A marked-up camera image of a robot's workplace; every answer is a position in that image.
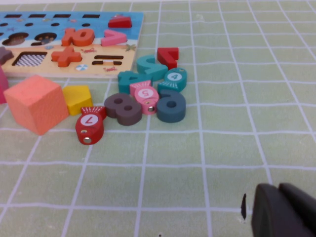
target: fish-shaped number piece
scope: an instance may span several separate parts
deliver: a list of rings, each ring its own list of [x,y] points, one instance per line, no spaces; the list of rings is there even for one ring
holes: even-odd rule
[[[81,113],[76,123],[78,139],[84,145],[93,145],[101,140],[104,133],[103,120],[107,116],[105,107],[82,107]]]

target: yellow wooden block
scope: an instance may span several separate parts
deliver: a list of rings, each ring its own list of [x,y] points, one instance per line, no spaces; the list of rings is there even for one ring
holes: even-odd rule
[[[81,107],[93,106],[87,85],[67,85],[63,88],[66,104],[70,115],[81,113]]]

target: wooden toy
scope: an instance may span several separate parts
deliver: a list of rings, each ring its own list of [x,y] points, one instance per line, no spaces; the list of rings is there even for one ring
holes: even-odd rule
[[[69,112],[61,86],[32,76],[4,92],[15,121],[37,135],[44,135]]]
[[[151,75],[153,81],[160,80],[164,77],[168,68],[166,65],[157,64],[154,55],[147,55],[137,60],[138,73]]]
[[[81,112],[76,123],[78,139],[84,145],[93,145],[101,140],[104,133],[103,120],[107,116],[105,107],[82,107]]]
[[[182,91],[187,85],[187,71],[183,68],[173,68],[164,76],[164,81],[158,84],[158,92],[163,89]]]
[[[117,16],[114,19],[110,19],[108,23],[109,28],[131,28],[132,20],[129,16]]]
[[[159,100],[158,92],[150,85],[151,81],[144,81],[130,85],[131,95],[142,105],[142,111],[145,115],[156,113],[156,104]]]
[[[127,42],[127,35],[121,32],[105,30],[104,37],[101,39],[102,46],[111,46]]]
[[[61,39],[61,44],[62,46],[69,46],[72,43],[75,46],[84,47],[91,45],[94,38],[93,29],[83,28],[76,31],[75,28],[67,28]]]
[[[67,47],[62,52],[53,52],[51,54],[51,60],[53,62],[58,62],[58,66],[66,68],[72,62],[80,62],[82,60],[81,53],[76,53],[74,48]]]
[[[67,85],[63,88],[70,115],[81,113],[82,107],[92,107],[92,98],[87,85]]]
[[[168,67],[168,70],[177,67],[177,61],[179,59],[179,48],[158,48],[157,59],[161,64]]]
[[[157,103],[157,117],[163,122],[181,121],[186,115],[186,99],[174,90],[162,90]]]
[[[151,75],[138,74],[132,71],[120,72],[118,74],[118,90],[120,93],[130,93],[130,85],[142,81],[152,81]]]
[[[5,47],[0,47],[0,65],[3,65],[9,59],[14,58],[12,51],[6,50]]]
[[[132,70],[143,19],[143,12],[1,12],[0,64],[7,77],[114,78]],[[117,33],[105,37],[104,31]],[[52,61],[66,47],[76,60]]]
[[[3,92],[9,88],[8,80],[0,66],[0,104],[6,103]]]
[[[142,106],[133,100],[129,94],[117,93],[111,95],[105,100],[104,106],[107,116],[117,118],[121,125],[134,125],[142,119]]]

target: teal number piece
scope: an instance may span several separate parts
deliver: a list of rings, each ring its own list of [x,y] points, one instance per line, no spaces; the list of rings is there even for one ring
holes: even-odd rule
[[[154,55],[147,55],[137,60],[137,71],[141,74],[151,75],[153,81],[163,79],[168,67],[163,64],[157,64]]]
[[[132,71],[120,72],[118,74],[118,90],[120,93],[130,94],[129,85],[146,80],[152,81],[152,76],[146,74],[138,74]]]
[[[186,85],[187,71],[183,68],[173,68],[165,74],[164,81],[158,84],[158,93],[164,89],[180,92]]]

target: orange plus sign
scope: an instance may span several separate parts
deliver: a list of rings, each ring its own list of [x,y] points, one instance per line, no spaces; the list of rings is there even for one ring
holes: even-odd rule
[[[65,68],[72,62],[80,62],[82,60],[81,54],[76,53],[73,47],[67,47],[62,52],[53,52],[51,54],[53,62],[58,62],[58,66]]]

